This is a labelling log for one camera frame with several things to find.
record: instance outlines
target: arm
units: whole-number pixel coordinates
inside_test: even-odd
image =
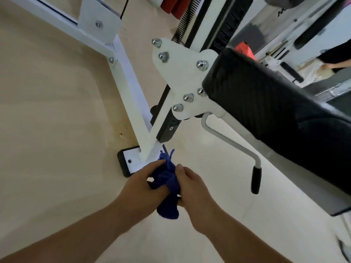
[[[326,70],[326,69],[345,68],[345,67],[351,67],[351,59],[337,64],[324,64],[322,65],[321,68]]]
[[[195,230],[211,241],[224,262],[290,262],[222,210],[199,175],[181,165],[175,171],[181,187],[179,204],[188,212]]]
[[[117,237],[154,212],[169,194],[166,185],[151,190],[146,181],[164,162],[152,162],[136,172],[106,208],[3,258],[0,263],[95,262]]]

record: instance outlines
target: blue towel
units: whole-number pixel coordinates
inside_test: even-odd
[[[160,186],[166,184],[170,190],[170,194],[162,201],[160,206],[157,207],[157,213],[166,218],[175,220],[179,217],[179,212],[177,209],[178,197],[180,194],[180,185],[178,183],[177,177],[175,176],[176,166],[171,162],[172,154],[168,156],[166,153],[160,154],[160,159],[165,159],[166,163],[158,167],[151,175],[154,181],[149,183],[151,189],[157,189]]]

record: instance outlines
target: black vinyl upholstery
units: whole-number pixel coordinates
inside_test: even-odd
[[[230,48],[202,85],[258,140],[351,194],[350,117]]]
[[[271,6],[277,6],[285,9],[293,8],[305,0],[265,0]]]

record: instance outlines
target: light floor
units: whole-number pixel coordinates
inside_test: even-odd
[[[147,0],[130,0],[119,35],[149,106],[166,85],[150,40],[172,37],[176,25]],[[0,55],[2,257],[111,202],[126,181],[116,153],[137,141],[105,57],[7,0],[0,0]],[[248,146],[221,120],[211,117],[209,125]],[[293,262],[345,262],[331,218],[266,160],[254,196],[253,160],[202,130],[199,119],[182,122],[166,147],[227,212]],[[181,210],[176,221],[152,214],[98,262],[221,259]]]

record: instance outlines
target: left hand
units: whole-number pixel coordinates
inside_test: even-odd
[[[157,167],[165,163],[165,160],[155,161],[134,173],[128,179],[116,200],[111,203],[112,206],[116,207],[118,218],[123,220],[121,222],[123,232],[127,232],[135,224],[154,212],[169,195],[169,189],[165,184],[156,190],[152,190],[146,181]]]

